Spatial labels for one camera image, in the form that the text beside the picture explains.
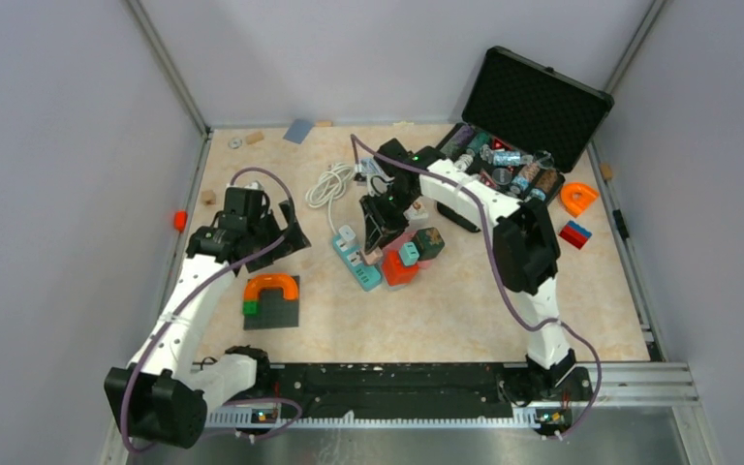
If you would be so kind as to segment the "pink triangular power strip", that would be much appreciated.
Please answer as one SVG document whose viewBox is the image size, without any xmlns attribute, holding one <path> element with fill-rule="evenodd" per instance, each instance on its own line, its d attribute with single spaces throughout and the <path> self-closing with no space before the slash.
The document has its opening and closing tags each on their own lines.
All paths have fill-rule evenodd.
<svg viewBox="0 0 744 465">
<path fill-rule="evenodd" d="M 398 236 L 395 240 L 393 240 L 390 244 L 388 244 L 386 247 L 382 249 L 382 252 L 384 256 L 386 256 L 391 251 L 399 251 L 400 248 L 407 242 L 410 242 L 413 237 L 419 232 L 419 230 L 416 231 L 410 231 L 410 232 L 404 232 L 400 236 Z M 428 269 L 433 265 L 432 260 L 427 261 L 418 261 L 417 265 L 421 269 Z"/>
</svg>

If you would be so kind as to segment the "pink brown charger plug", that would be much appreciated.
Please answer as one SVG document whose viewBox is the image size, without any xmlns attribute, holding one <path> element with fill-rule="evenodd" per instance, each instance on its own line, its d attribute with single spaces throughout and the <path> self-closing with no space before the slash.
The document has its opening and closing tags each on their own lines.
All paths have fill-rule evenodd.
<svg viewBox="0 0 744 465">
<path fill-rule="evenodd" d="M 375 265 L 383 259 L 384 253 L 380 248 L 375 248 L 371 252 L 364 252 L 361 250 L 361 257 L 365 264 Z"/>
</svg>

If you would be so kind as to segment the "teal small plug adapter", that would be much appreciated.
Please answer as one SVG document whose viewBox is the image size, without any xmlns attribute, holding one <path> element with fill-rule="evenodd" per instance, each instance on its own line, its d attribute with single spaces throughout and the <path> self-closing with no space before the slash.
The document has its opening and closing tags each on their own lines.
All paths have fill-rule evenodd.
<svg viewBox="0 0 744 465">
<path fill-rule="evenodd" d="M 414 266 L 419 261 L 419 249 L 414 242 L 408 241 L 399 248 L 398 256 L 404 266 Z"/>
</svg>

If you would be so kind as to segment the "dark green cube adapter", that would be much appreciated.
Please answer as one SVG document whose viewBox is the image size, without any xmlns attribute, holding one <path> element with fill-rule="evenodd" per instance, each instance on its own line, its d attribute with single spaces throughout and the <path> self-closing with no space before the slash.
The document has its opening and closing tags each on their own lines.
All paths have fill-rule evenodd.
<svg viewBox="0 0 744 465">
<path fill-rule="evenodd" d="M 446 242 L 440 231 L 435 227 L 416 231 L 411 242 L 418 251 L 418 260 L 420 262 L 436 259 L 446 246 Z"/>
</svg>

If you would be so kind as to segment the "red cube socket adapter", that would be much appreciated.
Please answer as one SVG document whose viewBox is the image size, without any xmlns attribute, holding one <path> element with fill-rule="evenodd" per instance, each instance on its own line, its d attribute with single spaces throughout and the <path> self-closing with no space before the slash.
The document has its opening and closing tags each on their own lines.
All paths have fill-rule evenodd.
<svg viewBox="0 0 744 465">
<path fill-rule="evenodd" d="M 390 287 L 398 287 L 410 284 L 419 272 L 417 264 L 403 264 L 400 255 L 396 251 L 389 251 L 381 262 L 381 273 Z"/>
</svg>

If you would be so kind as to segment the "teal power strip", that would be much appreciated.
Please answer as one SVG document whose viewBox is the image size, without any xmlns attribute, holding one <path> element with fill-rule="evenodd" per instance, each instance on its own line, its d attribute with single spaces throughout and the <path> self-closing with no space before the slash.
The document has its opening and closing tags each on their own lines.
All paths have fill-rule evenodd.
<svg viewBox="0 0 744 465">
<path fill-rule="evenodd" d="M 365 263 L 358 245 L 352 245 L 338 234 L 332 239 L 332 247 L 365 292 L 370 292 L 382 284 L 381 272 L 375 265 Z"/>
</svg>

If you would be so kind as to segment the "white cube socket adapter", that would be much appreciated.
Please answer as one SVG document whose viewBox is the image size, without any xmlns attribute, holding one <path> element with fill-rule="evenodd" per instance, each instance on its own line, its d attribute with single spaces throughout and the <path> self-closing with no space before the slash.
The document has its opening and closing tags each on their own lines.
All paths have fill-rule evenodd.
<svg viewBox="0 0 744 465">
<path fill-rule="evenodd" d="M 422 201 L 414 201 L 404 215 L 410 224 L 425 224 L 429 220 L 429 211 Z"/>
</svg>

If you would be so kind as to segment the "small white charger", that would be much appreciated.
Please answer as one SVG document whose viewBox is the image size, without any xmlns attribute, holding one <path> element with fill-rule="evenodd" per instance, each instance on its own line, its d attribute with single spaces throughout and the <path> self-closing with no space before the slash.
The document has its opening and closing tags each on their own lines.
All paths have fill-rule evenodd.
<svg viewBox="0 0 744 465">
<path fill-rule="evenodd" d="M 357 246 L 357 235 L 352 227 L 343 225 L 338 229 L 338 247 L 341 250 Z"/>
</svg>

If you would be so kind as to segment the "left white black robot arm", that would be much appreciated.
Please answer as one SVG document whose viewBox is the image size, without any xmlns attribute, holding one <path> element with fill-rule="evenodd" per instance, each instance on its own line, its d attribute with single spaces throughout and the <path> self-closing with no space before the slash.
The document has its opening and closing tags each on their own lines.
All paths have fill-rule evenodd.
<svg viewBox="0 0 744 465">
<path fill-rule="evenodd" d="M 105 377 L 105 394 L 129 450 L 137 450 L 135 440 L 188 449 L 209 413 L 240 393 L 254 401 L 268 395 L 272 376 L 264 351 L 234 349 L 195 370 L 197 351 L 240 270 L 255 272 L 309 245 L 292 198 L 273 207 L 261 188 L 227 188 L 212 222 L 190 235 L 156 325 L 128 364 Z"/>
</svg>

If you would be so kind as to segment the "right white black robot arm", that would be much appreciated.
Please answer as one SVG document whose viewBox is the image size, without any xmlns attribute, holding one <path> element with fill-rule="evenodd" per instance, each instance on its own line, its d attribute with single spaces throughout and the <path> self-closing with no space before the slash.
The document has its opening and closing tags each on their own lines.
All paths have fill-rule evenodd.
<svg viewBox="0 0 744 465">
<path fill-rule="evenodd" d="M 432 146 L 411 152 L 397 139 L 374 151 L 351 137 L 354 152 L 364 150 L 390 178 L 387 189 L 360 200 L 363 250 L 370 254 L 402 235 L 406 210 L 427 198 L 478 224 L 498 291 L 517 323 L 529 331 L 526 358 L 531 390 L 554 399 L 569 384 L 575 352 L 560 320 L 556 297 L 557 242 L 547 205 L 498 192 L 458 168 Z"/>
</svg>

